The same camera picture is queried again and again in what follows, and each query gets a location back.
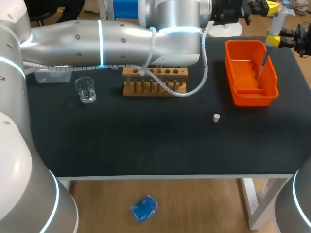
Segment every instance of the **blue plastic bag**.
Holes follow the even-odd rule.
[[[154,215],[159,210],[159,207],[157,201],[153,197],[147,195],[137,204],[131,205],[129,210],[139,224]]]

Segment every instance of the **white spiral cable wrap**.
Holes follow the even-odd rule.
[[[166,86],[164,82],[161,81],[155,74],[152,72],[146,70],[145,72],[149,74],[154,80],[156,80],[162,87],[165,89],[167,92],[172,94],[173,96],[177,97],[188,97],[191,96],[195,93],[197,93],[202,86],[204,85],[206,79],[207,79],[207,73],[208,73],[208,64],[207,64],[207,56],[206,56],[206,50],[205,50],[205,39],[207,32],[211,29],[210,26],[207,26],[204,30],[204,33],[202,35],[202,56],[203,56],[203,62],[204,62],[204,74],[203,78],[200,82],[200,84],[192,91],[182,94],[175,92],[171,90],[169,87]],[[107,68],[113,68],[113,67],[129,67],[129,68],[136,68],[136,69],[142,69],[141,66],[138,65],[98,65],[98,66],[91,66],[91,67],[52,67],[52,66],[46,66],[46,65],[41,65],[41,64],[36,64],[36,63],[31,63],[31,62],[24,62],[24,66],[28,67],[34,67],[38,69],[48,69],[52,71],[85,71],[85,70],[95,70],[95,69],[107,69]]]

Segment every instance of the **wooden floor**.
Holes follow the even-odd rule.
[[[81,19],[98,16],[81,15]],[[272,19],[252,16],[251,26],[243,20],[242,36],[264,36]],[[311,22],[311,16],[288,17],[286,27]],[[311,57],[298,58],[311,85]],[[256,180],[260,190],[264,180]],[[248,233],[246,210],[238,180],[151,180],[79,181],[71,193],[76,200],[80,223],[78,233]],[[157,199],[159,212],[137,225],[128,212],[145,195]],[[276,233],[270,220],[259,233]]]

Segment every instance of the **orange plastic basket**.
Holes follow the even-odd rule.
[[[277,76],[271,59],[258,78],[267,52],[260,40],[229,40],[225,44],[225,67],[233,101],[238,106],[268,106],[278,97]]]

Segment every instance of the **black table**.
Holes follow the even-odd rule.
[[[311,154],[311,91],[295,57],[275,49],[279,97],[268,107],[241,108],[228,85],[225,41],[207,38],[207,82],[188,98],[123,97],[121,69],[75,72],[69,83],[28,76],[42,160],[58,177],[295,173]],[[191,91],[202,60],[188,69]],[[74,89],[81,76],[95,81],[93,104],[82,104]]]

